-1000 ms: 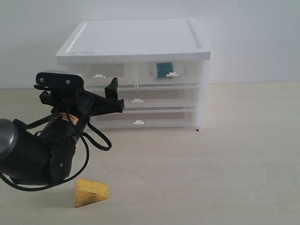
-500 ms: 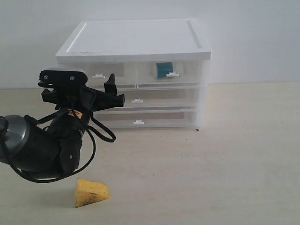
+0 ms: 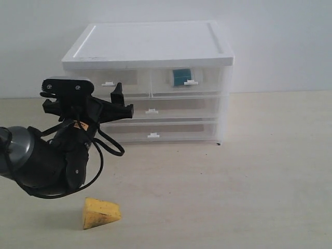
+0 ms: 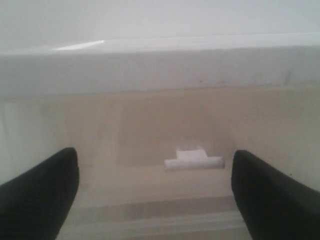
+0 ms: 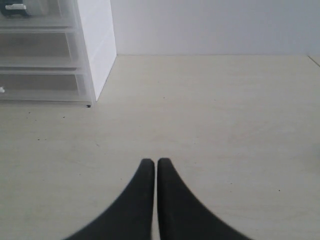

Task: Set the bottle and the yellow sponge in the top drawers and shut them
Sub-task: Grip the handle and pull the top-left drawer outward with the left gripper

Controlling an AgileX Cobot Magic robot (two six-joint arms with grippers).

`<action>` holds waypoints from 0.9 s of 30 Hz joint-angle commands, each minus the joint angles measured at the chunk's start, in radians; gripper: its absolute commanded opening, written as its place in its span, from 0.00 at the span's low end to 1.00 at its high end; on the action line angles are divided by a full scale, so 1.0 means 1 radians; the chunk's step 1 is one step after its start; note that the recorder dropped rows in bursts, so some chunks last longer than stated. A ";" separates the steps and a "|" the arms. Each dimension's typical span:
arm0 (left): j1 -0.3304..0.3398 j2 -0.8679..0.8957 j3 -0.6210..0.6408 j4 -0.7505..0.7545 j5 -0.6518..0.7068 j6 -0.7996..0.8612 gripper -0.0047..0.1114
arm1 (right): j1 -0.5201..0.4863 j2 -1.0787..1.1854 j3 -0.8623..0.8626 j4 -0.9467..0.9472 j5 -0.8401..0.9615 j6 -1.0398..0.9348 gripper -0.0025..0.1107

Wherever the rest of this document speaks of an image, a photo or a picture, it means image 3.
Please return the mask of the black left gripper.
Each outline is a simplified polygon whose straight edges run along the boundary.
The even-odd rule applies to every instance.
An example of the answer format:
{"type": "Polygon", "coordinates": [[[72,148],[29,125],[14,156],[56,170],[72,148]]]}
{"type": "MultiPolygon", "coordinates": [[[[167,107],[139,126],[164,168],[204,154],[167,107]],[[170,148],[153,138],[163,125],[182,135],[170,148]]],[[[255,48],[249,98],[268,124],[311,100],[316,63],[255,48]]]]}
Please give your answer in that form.
{"type": "Polygon", "coordinates": [[[132,119],[134,115],[133,104],[121,106],[125,104],[121,82],[117,83],[110,93],[111,103],[91,95],[44,94],[43,97],[46,98],[43,103],[44,112],[59,116],[59,124],[51,127],[51,130],[60,130],[75,123],[84,123],[91,127],[122,119],[132,119]]]}

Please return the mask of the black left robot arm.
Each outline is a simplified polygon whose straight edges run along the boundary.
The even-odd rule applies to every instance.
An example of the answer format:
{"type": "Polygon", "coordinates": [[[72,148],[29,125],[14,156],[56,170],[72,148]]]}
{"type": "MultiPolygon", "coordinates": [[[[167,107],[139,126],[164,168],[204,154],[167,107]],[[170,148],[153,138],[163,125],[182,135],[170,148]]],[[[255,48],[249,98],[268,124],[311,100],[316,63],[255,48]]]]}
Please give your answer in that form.
{"type": "Polygon", "coordinates": [[[104,133],[102,123],[130,119],[133,105],[125,105],[122,84],[110,101],[94,97],[86,79],[45,79],[40,95],[44,112],[59,117],[45,131],[35,127],[1,127],[1,176],[16,182],[28,195],[57,199],[84,190],[89,150],[94,146],[120,157],[124,148],[104,133]]]}

